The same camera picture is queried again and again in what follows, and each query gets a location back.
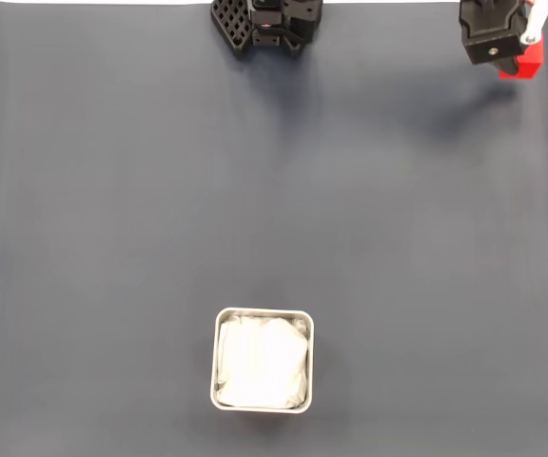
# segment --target square metal bin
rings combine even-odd
[[[217,400],[217,351],[219,347],[219,331],[222,323],[232,316],[251,316],[251,317],[282,317],[283,319],[304,319],[308,327],[308,352],[306,360],[306,393],[305,401],[299,407],[292,409],[276,409],[265,407],[229,407],[223,405]],[[252,411],[252,412],[275,412],[281,414],[301,414],[305,412],[312,403],[312,378],[314,368],[314,321],[310,315],[303,311],[291,311],[286,309],[262,309],[262,308],[225,308],[217,315],[215,320],[215,341],[213,344],[213,369],[210,379],[210,400],[218,409],[224,411]]]

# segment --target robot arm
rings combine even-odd
[[[473,64],[490,63],[502,76],[534,76],[543,58],[548,0],[530,4],[528,15],[525,0],[460,0],[462,43]]]
[[[323,0],[213,0],[211,17],[239,56],[261,46],[297,55],[312,41],[322,8]],[[547,16],[548,0],[460,0],[462,43],[473,64],[518,75],[521,59],[542,55],[538,42]]]

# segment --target black mechanical part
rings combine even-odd
[[[213,0],[210,17],[236,55],[244,54],[252,45],[253,25],[248,15],[247,0]]]
[[[237,56],[280,46],[295,56],[321,23],[323,0],[213,0],[211,18]]]
[[[519,73],[519,64],[516,57],[507,57],[492,62],[492,65],[497,69],[504,71],[506,74],[515,76]]]
[[[513,66],[509,59],[515,63],[527,49],[520,41],[528,24],[523,0],[460,0],[460,24],[475,65],[494,63],[506,72]]]

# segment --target white cloth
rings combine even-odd
[[[223,322],[217,399],[232,407],[293,408],[305,400],[305,322],[235,316]]]

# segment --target dark gray tabletop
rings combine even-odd
[[[0,457],[548,457],[548,64],[459,34],[327,6],[240,63],[207,6],[0,5]],[[305,415],[210,404],[228,306],[312,315]]]

